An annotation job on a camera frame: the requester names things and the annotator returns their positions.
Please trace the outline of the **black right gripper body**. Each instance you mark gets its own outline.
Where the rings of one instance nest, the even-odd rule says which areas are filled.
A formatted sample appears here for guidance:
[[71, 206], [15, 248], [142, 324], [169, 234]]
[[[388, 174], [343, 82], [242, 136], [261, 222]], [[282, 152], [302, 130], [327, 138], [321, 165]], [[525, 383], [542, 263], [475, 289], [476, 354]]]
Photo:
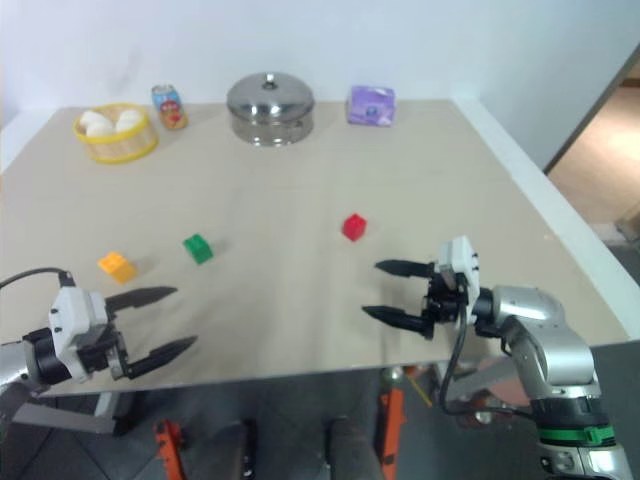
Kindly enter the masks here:
[[460, 312], [469, 306], [466, 277], [456, 273], [453, 286], [449, 287], [445, 277], [436, 273], [427, 282], [427, 293], [423, 300], [421, 314], [425, 331], [433, 331], [436, 324], [456, 323]]

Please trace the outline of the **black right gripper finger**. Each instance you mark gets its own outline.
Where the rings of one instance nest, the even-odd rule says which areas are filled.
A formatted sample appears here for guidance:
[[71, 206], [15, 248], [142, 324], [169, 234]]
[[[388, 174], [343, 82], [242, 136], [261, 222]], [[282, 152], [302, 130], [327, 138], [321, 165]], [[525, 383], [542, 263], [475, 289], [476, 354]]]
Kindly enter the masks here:
[[402, 309], [384, 305], [362, 306], [362, 310], [387, 326], [418, 333], [426, 340], [433, 339], [433, 323], [424, 316], [411, 315]]
[[429, 279], [434, 276], [435, 263], [419, 263], [409, 260], [388, 259], [379, 261], [375, 267], [387, 274], [398, 277], [418, 277]]

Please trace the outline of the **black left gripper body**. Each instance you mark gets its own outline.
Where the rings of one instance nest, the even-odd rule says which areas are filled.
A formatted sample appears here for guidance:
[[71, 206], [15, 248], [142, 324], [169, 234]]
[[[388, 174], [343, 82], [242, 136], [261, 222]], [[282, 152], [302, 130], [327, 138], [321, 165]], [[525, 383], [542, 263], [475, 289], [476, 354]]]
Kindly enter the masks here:
[[80, 347], [77, 355], [89, 377], [103, 370], [109, 370], [114, 380], [129, 377], [124, 337], [113, 324], [108, 324], [94, 343]]

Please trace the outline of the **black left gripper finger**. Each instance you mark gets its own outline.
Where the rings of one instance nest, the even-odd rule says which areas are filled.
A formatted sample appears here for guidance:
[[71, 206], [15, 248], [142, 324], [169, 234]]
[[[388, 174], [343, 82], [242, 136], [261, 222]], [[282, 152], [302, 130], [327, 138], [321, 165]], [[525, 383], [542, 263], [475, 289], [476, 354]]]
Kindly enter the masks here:
[[197, 336], [185, 337], [151, 350], [145, 358], [127, 365], [126, 377], [136, 379], [167, 365], [193, 345], [197, 339]]
[[159, 302], [177, 291], [177, 288], [169, 286], [138, 288], [107, 297], [105, 308], [107, 311], [141, 308]]

